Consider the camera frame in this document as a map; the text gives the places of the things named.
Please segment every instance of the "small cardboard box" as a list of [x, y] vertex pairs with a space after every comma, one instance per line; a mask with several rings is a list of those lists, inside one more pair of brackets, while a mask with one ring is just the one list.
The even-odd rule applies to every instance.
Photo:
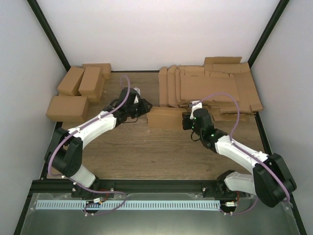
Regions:
[[52, 121], [84, 122], [87, 120], [89, 101], [84, 96], [54, 96], [47, 110]]
[[90, 98], [90, 102], [98, 102], [99, 90], [102, 85], [102, 72], [100, 67], [86, 67], [85, 73], [78, 89], [82, 96]]
[[168, 106], [167, 67], [162, 67], [158, 73], [158, 88], [159, 88], [160, 107], [167, 107]]
[[185, 109], [153, 107], [147, 113], [148, 127], [158, 129], [182, 130], [182, 113]]
[[83, 78], [85, 69], [79, 67], [71, 67], [60, 85], [58, 91], [66, 95], [79, 95], [78, 88]]
[[88, 66], [92, 67], [100, 67], [102, 71], [102, 76], [104, 79], [110, 79], [111, 76], [111, 64], [83, 64], [83, 68], [86, 68]]

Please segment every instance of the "stack of cardboard boxes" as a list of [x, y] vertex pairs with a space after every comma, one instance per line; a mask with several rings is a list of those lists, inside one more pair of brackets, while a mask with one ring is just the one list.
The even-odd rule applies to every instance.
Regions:
[[58, 86], [59, 95], [50, 102], [48, 118], [61, 122], [86, 121], [89, 103], [100, 102], [104, 80], [109, 79], [110, 74], [110, 64], [71, 67]]
[[[262, 110], [249, 65], [240, 61], [241, 57], [206, 57], [203, 66], [162, 67], [159, 71], [159, 103], [163, 108], [152, 110], [148, 125], [157, 126], [154, 115], [158, 115], [158, 120], [163, 117], [167, 121], [177, 115], [177, 108], [183, 112], [192, 100], [202, 100], [216, 93], [229, 94], [238, 102], [241, 120]], [[215, 121], [237, 118], [236, 105], [226, 95], [212, 96], [202, 104]]]

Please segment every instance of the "cardboard sheet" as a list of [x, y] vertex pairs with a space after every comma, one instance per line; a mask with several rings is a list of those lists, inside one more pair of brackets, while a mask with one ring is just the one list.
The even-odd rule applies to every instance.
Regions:
[[176, 68], [176, 65], [172, 65], [167, 71], [167, 91], [169, 106], [178, 108], [178, 102], [176, 99]]
[[51, 99], [46, 115], [52, 121], [84, 122], [88, 107], [87, 97], [56, 95]]
[[65, 95], [79, 95], [78, 88], [85, 69], [71, 67], [58, 86], [58, 92]]
[[204, 69], [213, 71], [213, 64], [238, 64], [242, 57], [206, 57], [204, 59]]
[[148, 127], [158, 129], [182, 130], [182, 113], [185, 109], [153, 107], [147, 113]]
[[92, 67], [100, 67], [102, 71], [102, 76], [104, 79], [110, 79], [111, 75], [111, 64], [106, 63], [106, 64], [83, 64], [82, 67], [86, 68], [87, 66], [92, 66]]
[[[227, 93], [234, 97], [236, 101], [239, 101], [235, 77], [232, 74], [229, 76], [217, 76], [214, 73], [213, 76], [210, 76], [209, 71], [201, 72], [200, 69], [196, 69], [192, 75], [191, 72], [181, 70], [180, 82], [180, 97], [182, 100], [201, 100], [210, 94]], [[208, 101], [232, 102], [225, 95], [214, 96]]]
[[168, 90], [167, 90], [167, 67], [162, 67], [158, 73], [159, 88], [159, 105], [160, 107], [168, 106]]

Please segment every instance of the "black frame edge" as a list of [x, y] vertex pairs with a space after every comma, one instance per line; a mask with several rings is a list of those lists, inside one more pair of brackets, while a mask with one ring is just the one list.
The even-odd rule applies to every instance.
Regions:
[[56, 37], [54, 36], [54, 33], [48, 23], [48, 21], [45, 18], [45, 15], [43, 14], [38, 2], [36, 0], [27, 0], [29, 6], [31, 7], [31, 9], [33, 10], [37, 20], [39, 21], [41, 27], [43, 28], [45, 34], [47, 35], [49, 41], [51, 42], [55, 52], [57, 53], [58, 57], [60, 58], [64, 68], [66, 69], [66, 71], [69, 71], [70, 69], [70, 65], [69, 62], [65, 56], [65, 54], [62, 51], [62, 48], [58, 42], [58, 40], [56, 39]]
[[271, 34], [271, 32], [275, 28], [276, 23], [278, 22], [280, 16], [284, 12], [289, 1], [290, 0], [280, 0], [279, 3], [277, 4], [277, 7], [275, 8], [268, 24], [266, 25], [258, 43], [256, 44], [256, 46], [255, 46], [255, 48], [254, 48], [254, 50], [253, 50], [253, 52], [252, 52], [252, 54], [248, 60], [250, 68], [254, 64], [256, 58], [258, 57], [259, 53], [261, 52], [265, 42], [267, 41], [268, 37]]

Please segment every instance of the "cardboard box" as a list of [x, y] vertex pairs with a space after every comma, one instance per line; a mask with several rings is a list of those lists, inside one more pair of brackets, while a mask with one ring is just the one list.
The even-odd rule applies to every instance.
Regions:
[[169, 106], [178, 108], [178, 102], [176, 99], [176, 68], [176, 65], [172, 65], [167, 71], [167, 94]]
[[99, 103], [102, 96], [102, 91], [104, 87], [104, 79], [101, 79], [100, 85], [96, 88], [96, 95], [95, 96], [88, 96], [88, 99], [91, 103]]
[[84, 122], [87, 120], [89, 101], [84, 96], [54, 96], [47, 110], [52, 121]]
[[99, 87], [101, 87], [102, 72], [100, 67], [86, 67], [78, 89], [82, 96], [90, 98], [90, 102], [98, 102]]
[[86, 68], [88, 66], [92, 67], [100, 67], [102, 69], [102, 76], [104, 79], [110, 79], [111, 76], [111, 64], [83, 64], [83, 68]]
[[153, 107], [147, 113], [148, 127], [159, 129], [182, 130], [182, 113], [185, 109]]
[[168, 106], [168, 91], [167, 91], [167, 67], [162, 67], [158, 73], [158, 88], [159, 88], [159, 105], [160, 107]]
[[[232, 74], [214, 72], [211, 76], [204, 68], [189, 68], [180, 71], [180, 82], [181, 100], [201, 100], [210, 94], [227, 93], [239, 101], [236, 80]], [[214, 96], [208, 101], [232, 102], [225, 95]]]
[[79, 67], [71, 67], [60, 85], [58, 91], [66, 95], [79, 95], [78, 88], [83, 78], [85, 69]]

